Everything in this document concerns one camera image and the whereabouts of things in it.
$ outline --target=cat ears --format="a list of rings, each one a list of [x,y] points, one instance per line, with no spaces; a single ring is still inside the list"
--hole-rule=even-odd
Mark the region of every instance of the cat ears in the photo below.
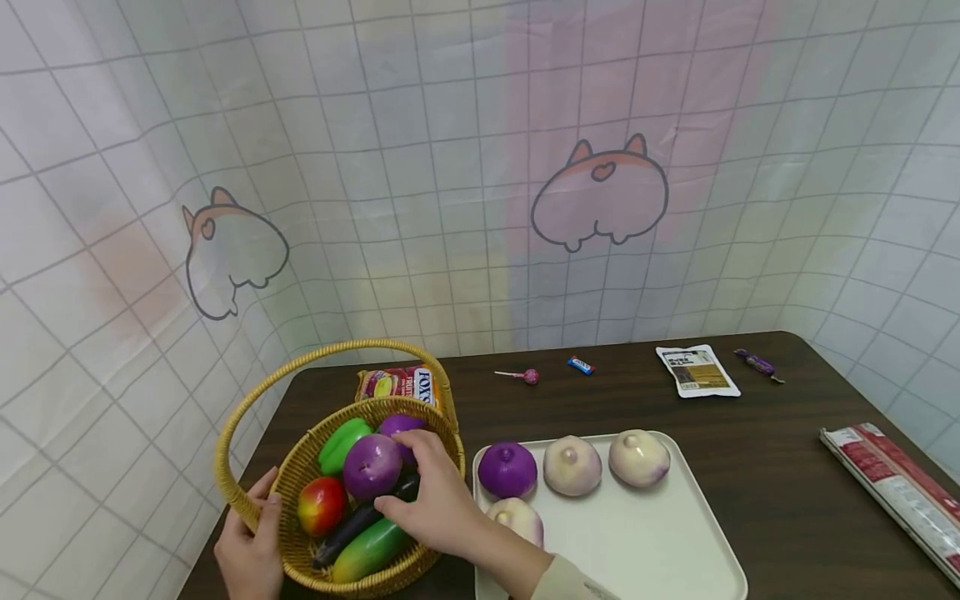
[[[584,158],[589,158],[593,156],[593,149],[590,148],[590,143],[585,139],[577,142],[577,145],[573,147],[573,152],[570,153],[570,158],[566,160],[566,166],[570,166],[574,162],[580,162]]]
[[[226,189],[220,187],[213,188],[213,191],[210,193],[210,205],[211,206],[223,206],[223,205],[237,205],[237,201],[227,192]],[[183,210],[183,221],[186,223],[186,230],[193,231],[193,222],[196,218],[190,209],[186,206],[182,207]]]
[[[647,140],[643,137],[642,133],[634,133],[634,136],[630,138],[630,141],[627,142],[623,150],[631,154],[647,156]],[[570,166],[574,162],[580,162],[591,156],[593,156],[593,148],[588,141],[582,139],[573,147],[573,152],[570,153],[570,158],[567,159],[566,166]]]
[[[643,137],[643,133],[634,133],[624,150],[635,155],[647,156],[647,140]]]

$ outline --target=white onion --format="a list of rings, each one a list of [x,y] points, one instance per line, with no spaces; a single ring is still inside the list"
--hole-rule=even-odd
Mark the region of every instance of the white onion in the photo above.
[[[543,548],[543,521],[529,504],[519,498],[494,502],[487,516],[512,530],[537,548]]]
[[[610,446],[610,470],[628,485],[647,488],[670,470],[670,452],[648,432],[630,429]]]
[[[563,495],[578,496],[600,485],[603,463],[596,449],[576,436],[560,438],[543,453],[543,479]]]

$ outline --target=food package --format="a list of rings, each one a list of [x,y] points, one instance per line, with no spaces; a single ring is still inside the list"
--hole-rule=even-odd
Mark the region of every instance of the food package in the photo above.
[[[820,441],[960,588],[960,503],[872,423]]]
[[[360,371],[357,376],[360,377],[357,402],[372,397],[407,396],[437,407],[433,373],[425,365]]]
[[[740,389],[707,344],[690,348],[657,347],[657,356],[677,382],[680,397],[740,396]]]

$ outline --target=brown table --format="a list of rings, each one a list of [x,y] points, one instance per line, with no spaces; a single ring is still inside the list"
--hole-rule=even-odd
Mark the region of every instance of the brown table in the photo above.
[[[769,332],[689,340],[687,345],[700,343],[713,346],[742,397],[678,398],[673,379],[654,353],[656,343],[443,360],[468,465],[477,450],[500,440],[657,429],[683,449],[743,565],[751,600],[960,598],[823,447],[818,431],[872,421],[934,479],[960,495],[949,477],[799,337]],[[732,355],[741,347],[776,365],[787,384],[779,386],[750,370]],[[572,353],[596,372],[587,377],[571,369],[566,359]],[[531,367],[540,371],[537,387],[491,374]],[[356,371],[336,367],[296,376],[241,478],[245,487],[279,465],[307,428],[353,398]],[[219,535],[218,525],[182,600],[227,598],[211,551]],[[284,599],[316,597],[289,580],[284,586]],[[473,598],[473,567],[443,557],[394,597]]]

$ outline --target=basket handle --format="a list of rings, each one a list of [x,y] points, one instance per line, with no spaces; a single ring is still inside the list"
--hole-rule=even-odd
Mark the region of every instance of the basket handle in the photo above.
[[[224,430],[220,433],[220,438],[217,439],[217,447],[213,457],[213,475],[217,481],[217,487],[220,488],[220,491],[223,493],[227,504],[243,518],[244,523],[251,531],[256,531],[256,525],[260,517],[260,509],[251,502],[250,497],[247,496],[247,492],[240,487],[236,477],[233,476],[233,472],[230,470],[229,460],[230,442],[233,440],[233,434],[236,431],[237,425],[240,424],[240,419],[243,418],[247,411],[253,406],[253,403],[256,402],[264,392],[291,372],[325,356],[361,348],[400,350],[408,354],[413,354],[423,361],[423,364],[433,373],[437,382],[437,409],[450,420],[450,424],[453,425],[453,431],[458,434],[460,433],[457,412],[453,406],[453,394],[450,392],[450,379],[446,376],[446,371],[444,371],[444,367],[441,366],[440,361],[425,349],[406,342],[400,342],[399,340],[370,339],[340,342],[323,348],[317,348],[312,352],[307,352],[300,358],[283,365],[269,377],[261,381],[258,386],[253,388],[250,393],[244,397],[243,401],[240,402],[236,410],[233,411],[230,418],[227,419],[227,424],[224,425]]]

